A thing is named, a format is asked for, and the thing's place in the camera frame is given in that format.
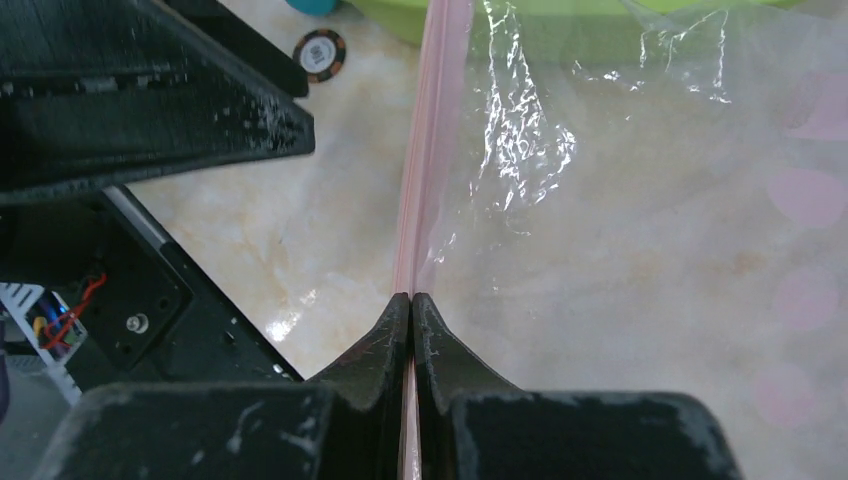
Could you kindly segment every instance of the marble floor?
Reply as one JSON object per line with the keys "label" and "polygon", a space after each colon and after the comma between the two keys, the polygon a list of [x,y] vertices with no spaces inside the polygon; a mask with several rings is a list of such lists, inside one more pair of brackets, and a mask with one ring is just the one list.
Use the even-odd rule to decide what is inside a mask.
{"label": "marble floor", "polygon": [[[314,86],[310,98],[302,102],[316,118],[315,154],[196,172],[131,188],[283,356],[309,377],[372,326],[392,293],[400,185],[415,102],[418,50],[393,39],[352,8],[311,19],[281,0],[225,3],[284,51],[290,52],[313,27],[334,29],[345,38],[348,57],[339,76]],[[810,0],[799,9],[848,24],[848,10],[838,0]],[[596,96],[607,113],[622,108],[602,89],[590,86],[574,93]],[[580,113],[585,125],[598,121],[593,120],[591,111]],[[662,121],[664,125],[674,123],[673,119]],[[592,139],[591,132],[585,135],[578,139]],[[702,160],[713,158],[708,153],[721,147],[688,145],[685,137],[680,138],[669,140],[658,133],[647,145],[663,142],[666,152],[676,149],[701,155],[697,158]],[[679,229],[674,217],[678,211],[674,210],[651,217],[648,226],[631,222],[625,231],[611,235],[609,225],[627,218],[592,218],[582,215],[582,210],[568,210],[568,204],[562,203],[573,198],[597,205],[599,212],[616,214],[656,210],[651,192],[665,198],[684,198],[686,192],[663,190],[666,183],[648,170],[665,171],[665,179],[685,180],[675,184],[684,190],[697,183],[692,178],[721,173],[704,170],[695,157],[683,157],[686,161],[670,168],[667,162],[679,159],[653,155],[651,148],[637,150],[633,154],[647,162],[636,162],[638,168],[632,163],[608,169],[578,165],[575,174],[563,182],[563,191],[557,193],[560,203],[549,199],[528,210],[520,218],[524,224],[498,221],[487,229],[482,222],[477,224],[483,225],[482,229],[460,238],[447,255],[463,260],[442,260],[447,266],[440,267],[434,291],[434,295],[441,294],[436,301],[443,299],[443,311],[451,313],[446,315],[449,326],[484,360],[522,387],[648,388],[696,394],[728,430],[747,478],[846,478],[844,470],[834,474],[840,471],[840,459],[830,458],[823,468],[810,464],[810,459],[848,447],[848,430],[843,428],[848,418],[848,372],[841,371],[846,357],[840,353],[848,330],[839,328],[840,315],[827,318],[828,328],[819,328],[824,321],[815,328],[804,323],[808,319],[793,323],[798,320],[794,317],[783,319],[782,324],[763,323],[767,322],[763,312],[771,301],[768,292],[774,289],[752,287],[755,283],[758,287],[771,285],[769,278],[781,279],[787,274],[786,282],[772,286],[791,290],[793,285],[824,284],[827,290],[833,283],[844,283],[841,273],[834,277],[802,269],[792,274],[790,268],[811,258],[818,264],[836,264],[838,255],[833,252],[838,249],[830,245],[828,255],[818,256],[780,253],[780,242],[787,235],[794,240],[805,231],[781,223],[784,219],[777,213],[754,217],[756,228],[746,231],[745,222],[752,222],[751,217],[737,205],[753,197],[745,193],[748,184],[744,180],[739,180],[735,189],[728,182],[731,186],[723,191],[734,192],[736,198],[718,192],[681,202],[681,209],[688,209],[689,214],[718,215],[715,225],[721,226],[715,230]],[[595,153],[598,158],[612,156],[603,148]],[[768,169],[768,163],[757,164]],[[633,180],[642,191],[628,191]],[[761,200],[757,207],[765,208],[768,198]],[[570,232],[572,223],[542,223],[558,214],[595,230]],[[462,223],[461,208],[457,215],[454,220]],[[844,223],[843,219],[833,227],[831,241],[848,233]],[[504,225],[511,230],[506,232]],[[531,236],[509,237],[520,234],[527,225],[544,227],[533,229]],[[709,242],[737,231],[746,233],[727,244]],[[513,240],[494,245],[492,239],[500,238]],[[571,243],[569,248],[553,250],[559,256],[522,263],[528,258],[522,257],[526,252],[551,251],[550,243],[563,238]],[[670,250],[656,245],[647,248],[654,239],[667,242]],[[758,249],[737,248],[746,245]],[[815,245],[825,249],[821,242]],[[478,247],[482,246],[491,247],[490,253],[494,253],[481,255]],[[569,249],[583,256],[569,256]],[[498,252],[514,261],[499,260]],[[610,252],[621,253],[627,261],[612,258]],[[675,259],[696,257],[709,261],[675,263]],[[550,265],[557,262],[565,274],[581,272],[580,278],[547,275]],[[533,269],[542,273],[533,275]],[[531,274],[518,277],[514,272],[519,270]],[[625,287],[610,283],[609,279],[619,277]],[[568,285],[569,290],[558,290],[561,285]],[[686,289],[690,293],[697,289],[703,297],[684,305],[678,300]],[[740,294],[746,289],[756,295]],[[482,310],[471,311],[464,292],[488,295],[491,301]],[[617,296],[608,296],[610,292]],[[557,295],[579,301],[549,301]],[[509,302],[518,297],[530,298],[530,303],[538,298],[539,306],[527,308],[527,301]],[[844,309],[843,304],[844,300],[837,306]],[[663,305],[681,308],[661,308]],[[592,315],[593,311],[603,315]],[[708,311],[715,314],[709,323],[675,323],[680,318],[701,318]],[[653,323],[645,329],[636,322],[616,321],[632,312],[653,319]],[[745,318],[737,322],[740,312]],[[568,323],[565,317],[578,320]],[[806,374],[809,371],[817,375],[811,379]],[[798,416],[797,411],[805,409],[806,413]]]}
{"label": "marble floor", "polygon": [[337,77],[299,103],[314,155],[131,185],[304,376],[367,332],[391,292],[419,49],[350,6],[315,19],[283,0],[224,2],[281,50],[315,28],[347,43]]}

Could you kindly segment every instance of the plastic bag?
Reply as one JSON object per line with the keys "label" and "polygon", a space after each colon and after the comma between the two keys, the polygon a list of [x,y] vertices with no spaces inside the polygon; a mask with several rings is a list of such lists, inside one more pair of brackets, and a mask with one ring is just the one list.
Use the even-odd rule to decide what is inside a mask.
{"label": "plastic bag", "polygon": [[396,289],[521,387],[682,391],[748,478],[844,476],[845,31],[748,3],[482,0],[462,62],[471,7],[443,3]]}

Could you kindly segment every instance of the blue component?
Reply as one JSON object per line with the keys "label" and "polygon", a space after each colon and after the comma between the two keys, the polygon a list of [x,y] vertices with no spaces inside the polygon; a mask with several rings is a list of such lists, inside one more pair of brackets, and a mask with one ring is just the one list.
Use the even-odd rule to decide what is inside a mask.
{"label": "blue component", "polygon": [[301,13],[320,17],[332,12],[339,0],[286,0],[286,2]]}

